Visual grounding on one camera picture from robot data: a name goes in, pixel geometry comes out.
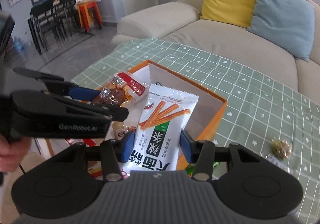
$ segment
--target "sofa armrest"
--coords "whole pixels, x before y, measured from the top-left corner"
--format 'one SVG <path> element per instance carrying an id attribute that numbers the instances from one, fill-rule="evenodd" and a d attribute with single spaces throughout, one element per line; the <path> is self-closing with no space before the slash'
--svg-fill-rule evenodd
<path id="1" fill-rule="evenodd" d="M 199 11 L 182 2 L 169 2 L 135 12 L 119 20 L 117 34 L 161 39 L 199 19 Z"/>

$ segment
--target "black chair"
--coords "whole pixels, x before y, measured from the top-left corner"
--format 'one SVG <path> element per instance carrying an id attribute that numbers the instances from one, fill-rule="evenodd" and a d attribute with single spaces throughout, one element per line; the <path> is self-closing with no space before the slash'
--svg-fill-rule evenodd
<path id="1" fill-rule="evenodd" d="M 42 46 L 48 51 L 48 44 L 44 37 L 44 34 L 48 31 L 52 31 L 56 40 L 60 37 L 65 40 L 65 37 L 61 31 L 61 24 L 57 21 L 55 13 L 53 12 L 53 0 L 48 0 L 38 6 L 31 9 L 30 15 L 33 18 L 33 25 L 35 31 L 39 36 Z"/>
<path id="2" fill-rule="evenodd" d="M 60 0 L 60 4 L 63 5 L 60 11 L 57 11 L 59 14 L 57 18 L 62 20 L 67 20 L 68 30 L 72 36 L 71 27 L 69 20 L 73 21 L 74 26 L 79 26 L 78 11 L 75 8 L 76 0 Z"/>

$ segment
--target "red label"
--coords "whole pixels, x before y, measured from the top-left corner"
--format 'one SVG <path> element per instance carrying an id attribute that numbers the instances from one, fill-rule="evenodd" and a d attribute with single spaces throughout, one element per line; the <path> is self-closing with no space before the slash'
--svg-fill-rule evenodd
<path id="1" fill-rule="evenodd" d="M 132 77 L 124 72 L 118 73 L 118 77 L 121 77 L 127 83 L 127 86 L 131 88 L 138 96 L 142 96 L 142 94 L 146 90 L 143 85 L 135 81 Z"/>

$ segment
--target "metal screw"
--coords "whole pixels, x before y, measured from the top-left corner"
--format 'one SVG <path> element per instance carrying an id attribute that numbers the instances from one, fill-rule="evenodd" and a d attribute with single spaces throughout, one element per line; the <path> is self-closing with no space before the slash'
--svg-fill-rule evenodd
<path id="1" fill-rule="evenodd" d="M 204 172 L 196 173 L 194 176 L 192 176 L 197 181 L 207 181 L 209 179 L 209 175 L 207 175 Z"/>
<path id="2" fill-rule="evenodd" d="M 111 181 L 111 182 L 116 182 L 116 181 L 120 181 L 121 180 L 121 176 L 117 173 L 109 173 L 106 176 L 106 180 L 107 181 Z"/>

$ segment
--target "stool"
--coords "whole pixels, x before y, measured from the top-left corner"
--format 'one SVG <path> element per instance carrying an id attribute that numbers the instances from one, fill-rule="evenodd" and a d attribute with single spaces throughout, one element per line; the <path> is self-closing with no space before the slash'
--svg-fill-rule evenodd
<path id="1" fill-rule="evenodd" d="M 89 27 L 90 17 L 89 17 L 88 8 L 93 8 L 94 19 L 95 19 L 96 23 L 98 24 L 99 29 L 102 29 L 102 18 L 101 18 L 100 12 L 99 12 L 98 5 L 95 1 L 80 3 L 80 4 L 77 4 L 77 6 L 78 6 L 80 25 L 81 25 L 81 27 L 84 27 L 84 30 L 86 33 L 90 29 L 90 27 Z"/>

